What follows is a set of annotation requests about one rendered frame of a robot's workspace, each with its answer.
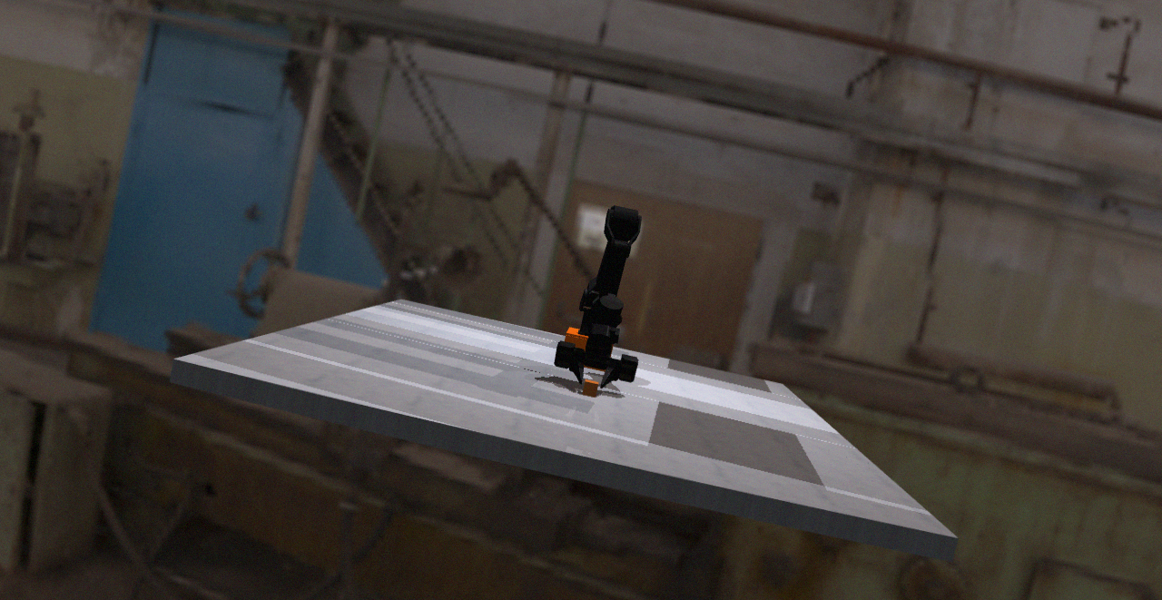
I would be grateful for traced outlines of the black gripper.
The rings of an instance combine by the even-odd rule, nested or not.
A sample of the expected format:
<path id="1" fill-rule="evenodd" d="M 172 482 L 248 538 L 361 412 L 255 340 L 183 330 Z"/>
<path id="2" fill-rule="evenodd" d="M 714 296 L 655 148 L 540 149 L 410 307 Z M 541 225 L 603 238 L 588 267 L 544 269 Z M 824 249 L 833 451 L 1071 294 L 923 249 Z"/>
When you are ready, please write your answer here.
<path id="1" fill-rule="evenodd" d="M 576 344 L 561 340 L 555 347 L 555 366 L 569 369 L 571 372 L 576 374 L 578 383 L 580 384 L 584 381 L 584 366 L 607 370 L 601 383 L 600 390 L 602 390 L 607 386 L 607 383 L 618 380 L 634 383 L 638 359 L 626 353 L 622 353 L 621 360 L 610 359 L 610 355 L 607 355 L 607 349 L 591 347 L 584 351 L 584 349 L 576 348 Z"/>

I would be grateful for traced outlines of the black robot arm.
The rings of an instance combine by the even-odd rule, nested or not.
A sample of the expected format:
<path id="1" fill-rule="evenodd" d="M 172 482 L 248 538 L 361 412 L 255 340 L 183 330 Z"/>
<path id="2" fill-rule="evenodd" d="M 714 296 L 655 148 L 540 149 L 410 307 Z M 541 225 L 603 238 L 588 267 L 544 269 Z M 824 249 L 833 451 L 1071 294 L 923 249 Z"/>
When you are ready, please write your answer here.
<path id="1" fill-rule="evenodd" d="M 597 347 L 607 349 L 607 355 L 611 355 L 614 343 L 618 343 L 621 329 L 616 327 L 622 322 L 624 303 L 616 295 L 625 260 L 640 229 L 641 216 L 638 210 L 627 210 L 615 203 L 611 210 L 607 210 L 605 256 L 598 265 L 598 274 L 586 286 L 584 297 L 578 306 L 578 310 L 584 312 L 578 334 L 588 336 L 586 351 Z"/>

